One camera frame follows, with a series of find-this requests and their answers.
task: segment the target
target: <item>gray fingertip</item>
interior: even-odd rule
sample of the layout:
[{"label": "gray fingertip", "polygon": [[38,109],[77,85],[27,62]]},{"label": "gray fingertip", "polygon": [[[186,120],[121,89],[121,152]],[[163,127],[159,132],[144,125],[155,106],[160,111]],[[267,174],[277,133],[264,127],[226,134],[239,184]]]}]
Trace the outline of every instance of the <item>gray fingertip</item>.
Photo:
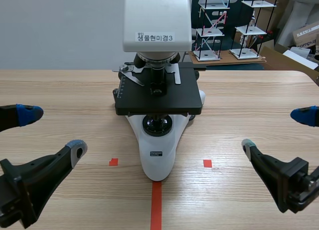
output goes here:
[{"label": "gray fingertip", "polygon": [[71,149],[71,165],[74,169],[79,160],[86,154],[88,150],[87,144],[80,139],[75,139],[68,142],[65,146]]},{"label": "gray fingertip", "polygon": [[241,142],[241,146],[244,148],[245,145],[249,145],[249,146],[256,146],[256,144],[254,142],[252,142],[250,139],[244,139]]}]

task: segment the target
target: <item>red tape marker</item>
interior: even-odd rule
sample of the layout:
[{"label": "red tape marker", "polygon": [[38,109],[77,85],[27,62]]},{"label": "red tape marker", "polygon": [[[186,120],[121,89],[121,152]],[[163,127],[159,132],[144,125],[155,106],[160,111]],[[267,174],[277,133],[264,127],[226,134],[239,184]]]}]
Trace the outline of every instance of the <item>red tape marker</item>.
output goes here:
[{"label": "red tape marker", "polygon": [[109,166],[118,166],[119,164],[119,159],[111,159],[111,161],[109,162]]},{"label": "red tape marker", "polygon": [[213,164],[211,163],[210,159],[204,159],[204,167],[205,168],[212,168]]},{"label": "red tape marker", "polygon": [[161,182],[153,182],[151,230],[161,230]]}]

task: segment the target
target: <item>black stage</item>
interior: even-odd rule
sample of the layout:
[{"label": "black stage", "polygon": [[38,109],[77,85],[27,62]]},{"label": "black stage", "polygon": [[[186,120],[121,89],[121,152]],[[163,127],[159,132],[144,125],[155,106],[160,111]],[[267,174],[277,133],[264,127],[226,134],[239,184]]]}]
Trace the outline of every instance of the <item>black stage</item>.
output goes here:
[{"label": "black stage", "polygon": [[179,69],[181,84],[176,85],[174,73],[166,73],[167,94],[162,97],[151,95],[151,70],[133,73],[145,86],[140,86],[124,75],[115,98],[117,115],[199,115],[202,102],[192,68]]}]

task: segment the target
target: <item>table surface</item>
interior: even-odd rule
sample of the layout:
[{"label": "table surface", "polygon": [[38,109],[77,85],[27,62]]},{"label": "table surface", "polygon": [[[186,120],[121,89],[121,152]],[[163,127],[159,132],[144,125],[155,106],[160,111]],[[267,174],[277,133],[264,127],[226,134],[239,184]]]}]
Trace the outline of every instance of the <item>table surface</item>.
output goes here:
[{"label": "table surface", "polygon": [[[138,143],[114,110],[111,71],[0,71],[0,105],[39,105],[43,118],[0,134],[0,159],[22,164],[83,139],[88,152],[58,187],[31,230],[149,230],[152,182]],[[162,183],[163,230],[302,230],[319,225],[319,201],[282,214],[241,149],[245,138],[283,161],[319,165],[319,128],[294,122],[291,110],[319,103],[319,88],[294,71],[201,72],[202,115],[177,147]],[[109,167],[111,158],[119,166]],[[213,168],[204,168],[211,159]],[[11,230],[22,229],[19,223]]]}]

